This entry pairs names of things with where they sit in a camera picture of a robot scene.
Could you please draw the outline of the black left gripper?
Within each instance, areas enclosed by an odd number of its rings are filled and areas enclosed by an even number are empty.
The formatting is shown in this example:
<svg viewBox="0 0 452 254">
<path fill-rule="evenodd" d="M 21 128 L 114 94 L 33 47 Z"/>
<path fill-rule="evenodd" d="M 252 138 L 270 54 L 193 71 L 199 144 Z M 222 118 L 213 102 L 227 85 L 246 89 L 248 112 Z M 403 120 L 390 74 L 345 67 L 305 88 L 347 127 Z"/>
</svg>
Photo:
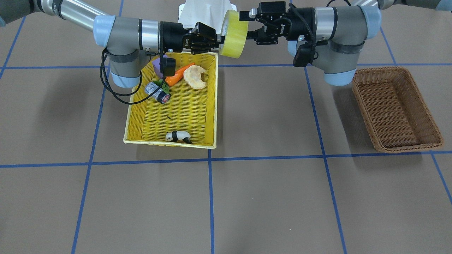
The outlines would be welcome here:
<svg viewBox="0 0 452 254">
<path fill-rule="evenodd" d="M 307 42 L 315 39 L 315 9 L 295 7 L 284 1 L 260 2 L 257 10 L 240 11 L 240 21 L 257 21 L 263 26 L 256 31 L 247 31 L 247 40 L 256 40 L 257 45 L 275 45 L 284 37 L 297 41 L 300 36 Z"/>
</svg>

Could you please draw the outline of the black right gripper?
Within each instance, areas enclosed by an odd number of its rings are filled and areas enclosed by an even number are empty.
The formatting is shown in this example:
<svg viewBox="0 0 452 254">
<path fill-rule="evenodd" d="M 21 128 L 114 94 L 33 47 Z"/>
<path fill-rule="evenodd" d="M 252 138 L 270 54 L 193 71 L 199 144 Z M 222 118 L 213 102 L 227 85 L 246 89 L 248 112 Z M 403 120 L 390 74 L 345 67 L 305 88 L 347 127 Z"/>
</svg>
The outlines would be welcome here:
<svg viewBox="0 0 452 254">
<path fill-rule="evenodd" d="M 184 28 L 183 24 L 162 22 L 160 26 L 161 49 L 163 52 L 181 53 L 184 49 L 192 54 L 208 53 L 223 45 L 226 36 L 216 35 L 216 30 L 197 22 L 194 28 Z"/>
</svg>

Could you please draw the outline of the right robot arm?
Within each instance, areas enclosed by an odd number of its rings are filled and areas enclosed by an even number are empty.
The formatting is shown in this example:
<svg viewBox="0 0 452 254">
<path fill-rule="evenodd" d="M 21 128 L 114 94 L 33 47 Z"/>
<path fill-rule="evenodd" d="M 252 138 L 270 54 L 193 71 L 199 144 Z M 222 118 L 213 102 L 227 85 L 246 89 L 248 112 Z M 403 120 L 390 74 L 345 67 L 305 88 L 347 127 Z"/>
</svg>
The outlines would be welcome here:
<svg viewBox="0 0 452 254">
<path fill-rule="evenodd" d="M 225 36 L 201 22 L 184 28 L 180 23 L 112 16 L 81 0 L 2 0 L 0 6 L 2 27 L 40 12 L 92 32 L 110 60 L 113 81 L 121 88 L 140 83 L 150 56 L 184 49 L 208 53 L 225 41 Z"/>
</svg>

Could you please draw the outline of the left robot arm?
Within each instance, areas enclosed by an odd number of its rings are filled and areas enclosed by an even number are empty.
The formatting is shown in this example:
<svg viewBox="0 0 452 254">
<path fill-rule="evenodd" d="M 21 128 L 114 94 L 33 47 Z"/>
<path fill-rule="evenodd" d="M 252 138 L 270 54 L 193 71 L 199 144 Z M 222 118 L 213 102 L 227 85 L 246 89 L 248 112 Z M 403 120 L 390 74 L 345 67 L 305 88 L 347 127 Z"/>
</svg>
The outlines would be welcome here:
<svg viewBox="0 0 452 254">
<path fill-rule="evenodd" d="M 257 8 L 240 11 L 240 21 L 257 21 L 263 26 L 247 32 L 257 45 L 276 45 L 287 40 L 293 66 L 312 65 L 323 71 L 324 80 L 334 86 L 352 81 L 366 40 L 376 36 L 382 10 L 393 5 L 451 11 L 450 0 L 354 0 L 346 6 L 298 8 L 283 1 L 260 2 Z"/>
</svg>

